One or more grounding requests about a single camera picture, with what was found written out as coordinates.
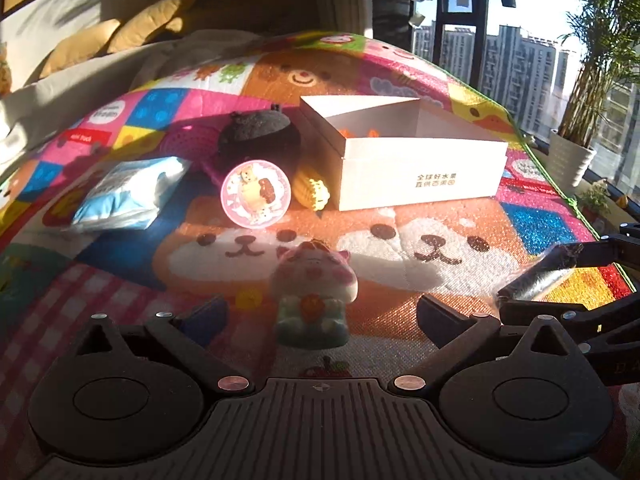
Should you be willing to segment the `orange toy piece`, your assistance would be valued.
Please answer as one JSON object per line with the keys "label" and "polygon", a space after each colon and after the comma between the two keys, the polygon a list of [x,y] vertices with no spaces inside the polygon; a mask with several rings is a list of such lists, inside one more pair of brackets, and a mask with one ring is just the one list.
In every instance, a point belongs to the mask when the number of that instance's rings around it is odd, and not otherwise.
{"label": "orange toy piece", "polygon": [[343,129],[338,129],[338,132],[341,133],[341,136],[345,139],[379,138],[380,137],[380,134],[374,129],[370,129],[367,133],[362,133],[362,132],[353,132],[352,130],[343,128]]}

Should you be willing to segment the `black foil pack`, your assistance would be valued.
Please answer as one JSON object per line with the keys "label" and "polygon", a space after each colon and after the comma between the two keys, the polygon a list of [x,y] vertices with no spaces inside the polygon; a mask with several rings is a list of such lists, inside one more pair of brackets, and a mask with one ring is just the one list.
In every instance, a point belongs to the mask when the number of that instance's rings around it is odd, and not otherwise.
{"label": "black foil pack", "polygon": [[496,290],[495,302],[502,307],[508,301],[534,301],[566,281],[577,268],[582,243],[555,244],[532,263],[510,274]]}

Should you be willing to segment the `pink cat figurine toy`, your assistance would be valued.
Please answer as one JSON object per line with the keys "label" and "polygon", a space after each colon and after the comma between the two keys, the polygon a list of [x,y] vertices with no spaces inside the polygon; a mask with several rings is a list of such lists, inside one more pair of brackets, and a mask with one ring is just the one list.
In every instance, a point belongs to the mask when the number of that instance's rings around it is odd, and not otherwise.
{"label": "pink cat figurine toy", "polygon": [[358,278],[347,250],[321,240],[278,250],[270,292],[278,304],[274,332],[284,346],[322,350],[349,340],[346,307],[358,296]]}

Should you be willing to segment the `blue white tissue pack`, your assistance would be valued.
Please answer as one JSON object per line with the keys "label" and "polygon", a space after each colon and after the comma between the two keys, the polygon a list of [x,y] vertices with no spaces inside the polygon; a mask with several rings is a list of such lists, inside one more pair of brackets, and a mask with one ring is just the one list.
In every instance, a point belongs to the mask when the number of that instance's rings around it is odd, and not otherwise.
{"label": "blue white tissue pack", "polygon": [[145,230],[169,202],[190,166],[188,160],[176,156],[120,162],[82,200],[70,230]]}

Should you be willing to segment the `white potted palm plant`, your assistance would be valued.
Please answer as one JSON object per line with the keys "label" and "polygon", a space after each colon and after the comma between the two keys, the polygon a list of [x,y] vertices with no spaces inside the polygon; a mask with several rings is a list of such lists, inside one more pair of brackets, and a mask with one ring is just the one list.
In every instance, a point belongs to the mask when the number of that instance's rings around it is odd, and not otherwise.
{"label": "white potted palm plant", "polygon": [[567,14],[567,21],[585,55],[559,128],[550,134],[546,162],[547,174],[567,197],[593,160],[591,144],[608,92],[614,84],[639,81],[639,0],[577,1],[582,10]]}

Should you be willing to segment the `pink toy strainer scoop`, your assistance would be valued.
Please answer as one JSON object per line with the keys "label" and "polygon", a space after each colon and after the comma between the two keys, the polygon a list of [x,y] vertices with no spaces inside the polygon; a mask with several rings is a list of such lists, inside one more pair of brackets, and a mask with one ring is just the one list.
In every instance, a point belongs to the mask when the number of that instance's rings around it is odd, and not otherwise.
{"label": "pink toy strainer scoop", "polygon": [[166,130],[158,144],[158,154],[188,160],[195,170],[205,172],[213,185],[221,186],[223,177],[216,168],[220,131],[197,124],[174,125]]}

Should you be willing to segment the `black plush toy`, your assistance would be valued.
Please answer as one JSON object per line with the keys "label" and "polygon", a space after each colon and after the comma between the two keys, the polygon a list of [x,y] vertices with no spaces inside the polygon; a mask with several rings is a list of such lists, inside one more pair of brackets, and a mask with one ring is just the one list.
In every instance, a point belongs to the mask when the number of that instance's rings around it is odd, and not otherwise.
{"label": "black plush toy", "polygon": [[231,169],[241,162],[260,159],[292,172],[299,162],[301,145],[299,130],[279,105],[269,110],[233,112],[220,132],[217,160]]}

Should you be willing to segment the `beige blanket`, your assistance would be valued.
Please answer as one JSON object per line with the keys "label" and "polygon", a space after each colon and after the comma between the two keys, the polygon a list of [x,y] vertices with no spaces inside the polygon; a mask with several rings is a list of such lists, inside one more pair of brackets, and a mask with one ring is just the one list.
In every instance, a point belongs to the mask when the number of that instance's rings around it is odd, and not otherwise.
{"label": "beige blanket", "polygon": [[185,68],[231,58],[262,37],[205,29],[80,63],[18,89],[1,100],[1,179],[76,120],[127,91]]}

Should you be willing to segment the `round pink cartoon tin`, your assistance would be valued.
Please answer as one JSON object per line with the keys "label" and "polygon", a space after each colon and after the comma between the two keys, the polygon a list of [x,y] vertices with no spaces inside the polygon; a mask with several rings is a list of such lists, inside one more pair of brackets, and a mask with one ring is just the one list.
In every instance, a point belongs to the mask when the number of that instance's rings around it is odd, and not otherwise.
{"label": "round pink cartoon tin", "polygon": [[292,190],[273,162],[253,159],[230,171],[220,188],[221,207],[237,226],[261,230],[280,221],[291,205]]}

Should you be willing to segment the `yellow corn toy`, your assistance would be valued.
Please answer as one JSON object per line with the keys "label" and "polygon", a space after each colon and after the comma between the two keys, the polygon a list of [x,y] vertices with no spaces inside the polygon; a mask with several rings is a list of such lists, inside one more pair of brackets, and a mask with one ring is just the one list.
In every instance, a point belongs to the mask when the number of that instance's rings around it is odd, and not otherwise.
{"label": "yellow corn toy", "polygon": [[330,191],[318,172],[308,165],[300,165],[292,180],[295,199],[314,212],[323,210],[329,203]]}

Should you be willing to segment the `white cardboard box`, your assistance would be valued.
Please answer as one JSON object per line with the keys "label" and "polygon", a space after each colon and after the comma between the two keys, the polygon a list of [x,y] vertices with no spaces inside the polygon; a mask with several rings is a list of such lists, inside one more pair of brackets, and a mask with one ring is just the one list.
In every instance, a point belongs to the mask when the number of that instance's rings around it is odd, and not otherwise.
{"label": "white cardboard box", "polygon": [[[508,144],[427,99],[303,96],[311,158],[340,211],[492,197]],[[338,129],[379,138],[345,139]]]}

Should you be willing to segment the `small potted plant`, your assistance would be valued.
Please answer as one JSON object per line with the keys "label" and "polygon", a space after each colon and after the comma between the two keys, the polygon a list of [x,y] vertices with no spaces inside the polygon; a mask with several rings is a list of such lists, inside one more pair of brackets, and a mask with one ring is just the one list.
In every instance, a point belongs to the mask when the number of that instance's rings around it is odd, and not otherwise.
{"label": "small potted plant", "polygon": [[605,179],[591,183],[589,188],[578,194],[582,214],[590,223],[604,218],[610,212],[609,201],[608,181]]}

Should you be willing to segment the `colourful cartoon play mat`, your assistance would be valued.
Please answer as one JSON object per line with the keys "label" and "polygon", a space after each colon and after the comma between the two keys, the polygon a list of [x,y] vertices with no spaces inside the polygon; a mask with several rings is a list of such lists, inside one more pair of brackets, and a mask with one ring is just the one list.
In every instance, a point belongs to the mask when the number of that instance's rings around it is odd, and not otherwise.
{"label": "colourful cartoon play mat", "polygon": [[[145,230],[73,232],[120,162],[167,157],[174,125],[221,131],[279,105],[311,166],[303,96],[427,99],[506,141],[492,197],[340,211],[292,192],[268,228],[233,223],[221,186],[190,169]],[[320,174],[326,184],[326,177]],[[634,479],[639,382],[605,385],[552,315],[504,325],[496,290],[555,244],[602,235],[550,179],[510,114],[439,67],[351,34],[288,36],[157,78],[78,119],[1,185],[1,474],[6,479]],[[350,253],[347,344],[279,344],[278,250]],[[576,268],[534,301],[587,310],[638,298],[626,266]],[[430,295],[498,318],[480,355],[431,393],[388,383],[437,347],[416,320]],[[213,296],[208,352],[252,393],[211,393],[144,329]]]}

